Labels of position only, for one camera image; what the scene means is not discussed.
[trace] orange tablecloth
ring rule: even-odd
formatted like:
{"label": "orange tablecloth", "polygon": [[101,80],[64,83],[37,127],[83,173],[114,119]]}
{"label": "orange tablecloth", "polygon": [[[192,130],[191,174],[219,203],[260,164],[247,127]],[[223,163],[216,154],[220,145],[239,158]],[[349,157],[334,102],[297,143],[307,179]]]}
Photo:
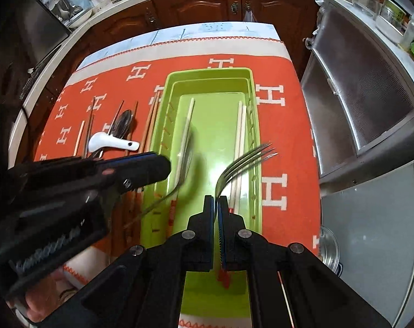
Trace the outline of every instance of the orange tablecloth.
{"label": "orange tablecloth", "polygon": [[[318,251],[318,170],[304,97],[284,44],[252,37],[177,40],[137,48],[76,71],[47,121],[36,160],[73,155],[93,96],[93,132],[105,130],[121,100],[122,110],[139,102],[133,139],[140,141],[154,92],[169,73],[188,69],[247,67],[254,75],[261,142],[279,155],[262,164],[262,234],[287,246],[300,242]],[[80,144],[82,151],[85,132]],[[108,151],[105,157],[123,156]]]}

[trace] fork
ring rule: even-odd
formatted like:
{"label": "fork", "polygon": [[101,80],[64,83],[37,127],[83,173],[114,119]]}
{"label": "fork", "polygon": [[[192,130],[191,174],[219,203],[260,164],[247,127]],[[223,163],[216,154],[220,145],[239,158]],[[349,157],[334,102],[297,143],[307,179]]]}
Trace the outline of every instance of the fork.
{"label": "fork", "polygon": [[275,148],[268,149],[262,152],[264,149],[269,147],[272,143],[261,144],[260,146],[246,152],[240,158],[237,158],[232,162],[219,176],[216,183],[215,197],[219,198],[227,184],[236,176],[245,173],[252,169],[258,164],[272,158],[278,153],[271,153]]}

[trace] kitchen counter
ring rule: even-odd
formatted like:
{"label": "kitchen counter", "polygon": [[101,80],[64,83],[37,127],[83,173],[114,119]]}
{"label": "kitchen counter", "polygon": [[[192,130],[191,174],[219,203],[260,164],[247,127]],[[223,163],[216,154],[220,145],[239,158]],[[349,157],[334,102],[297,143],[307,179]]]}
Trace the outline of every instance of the kitchen counter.
{"label": "kitchen counter", "polygon": [[[98,24],[99,22],[103,21],[104,19],[126,9],[136,4],[145,2],[147,0],[122,0],[116,4],[109,4],[103,6],[99,9],[86,23],[82,26],[77,28],[68,39],[66,39],[63,43],[61,48],[56,52],[56,54],[52,57],[49,63],[46,65],[45,69],[42,71],[40,76],[37,78],[34,86],[32,87],[31,91],[29,92],[24,106],[27,112],[30,114],[35,106],[43,88],[45,87],[46,83],[48,82],[51,74],[55,71],[59,63],[63,60],[66,56],[68,51],[75,45],[77,41],[89,30],[92,26]],[[400,49],[398,49],[392,42],[390,42],[385,36],[383,36],[378,30],[375,28],[375,23],[369,17],[365,16],[360,11],[357,11],[353,5],[345,0],[331,0],[337,3],[339,6],[345,8],[350,13],[357,17],[359,23],[363,25],[364,28],[369,28],[374,33],[375,37],[381,40],[382,44],[391,51],[393,56],[397,58],[403,67],[406,69],[407,73],[411,76],[412,81],[414,83],[414,62],[410,59],[410,57]],[[13,126],[10,141],[9,141],[9,167],[13,166],[15,163],[15,159],[17,156],[17,150],[20,144],[20,140],[22,139],[23,132],[25,130],[26,120],[22,113],[20,113],[17,117],[17,120]]]}

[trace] white chopstick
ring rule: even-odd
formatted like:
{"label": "white chopstick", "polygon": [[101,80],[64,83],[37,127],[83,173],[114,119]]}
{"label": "white chopstick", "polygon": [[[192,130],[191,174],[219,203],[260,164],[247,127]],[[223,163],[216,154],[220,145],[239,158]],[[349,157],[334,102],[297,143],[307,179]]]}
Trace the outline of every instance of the white chopstick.
{"label": "white chopstick", "polygon": [[181,146],[180,146],[180,157],[178,158],[177,170],[175,172],[174,186],[177,185],[178,179],[181,174],[182,161],[184,158],[184,153],[186,152],[187,138],[188,138],[189,128],[190,128],[190,120],[192,119],[192,113],[193,113],[194,106],[195,106],[195,99],[192,97],[192,99],[190,100],[189,112],[187,113],[186,124],[184,125],[184,131],[182,133]]}
{"label": "white chopstick", "polygon": [[82,131],[84,130],[85,121],[82,121],[81,127],[79,128],[78,138],[76,138],[75,144],[75,151],[73,152],[73,156],[76,156],[78,153],[79,142],[81,141]]}
{"label": "white chopstick", "polygon": [[[237,107],[237,127],[236,127],[236,141],[234,143],[234,160],[239,157],[239,149],[240,149],[240,130],[242,127],[242,101],[239,101],[239,106]],[[237,179],[234,178],[231,181],[231,193],[230,193],[230,202],[228,203],[228,207],[234,210],[234,204],[236,202],[236,184]]]}
{"label": "white chopstick", "polygon": [[[181,147],[180,147],[180,158],[178,159],[177,170],[175,172],[174,187],[178,184],[179,177],[181,174],[182,162],[184,159],[184,155],[186,153],[187,141],[189,138],[190,121],[192,119],[192,113],[193,113],[194,106],[195,106],[195,99],[192,97],[192,99],[190,100],[189,112],[187,113],[186,124],[184,125],[184,131],[182,134]],[[177,199],[178,199],[178,191],[172,196],[172,199],[171,199],[171,206],[169,208],[168,226],[166,228],[166,238],[169,238],[172,235],[174,221],[175,221]]]}
{"label": "white chopstick", "polygon": [[[240,129],[240,147],[239,147],[239,156],[243,155],[245,151],[245,131],[246,131],[246,106],[242,107],[242,127]],[[242,188],[242,175],[237,177],[236,184],[236,200],[234,204],[234,213],[239,214],[239,205],[240,205],[240,190]]]}

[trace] metal pot lid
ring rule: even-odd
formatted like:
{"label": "metal pot lid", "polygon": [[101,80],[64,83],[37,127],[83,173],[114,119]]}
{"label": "metal pot lid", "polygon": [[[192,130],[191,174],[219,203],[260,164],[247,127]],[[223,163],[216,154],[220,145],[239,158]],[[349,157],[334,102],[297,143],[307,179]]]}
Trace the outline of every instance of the metal pot lid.
{"label": "metal pot lid", "polygon": [[319,253],[322,262],[330,270],[336,272],[339,265],[339,245],[333,232],[323,225],[319,235]]}

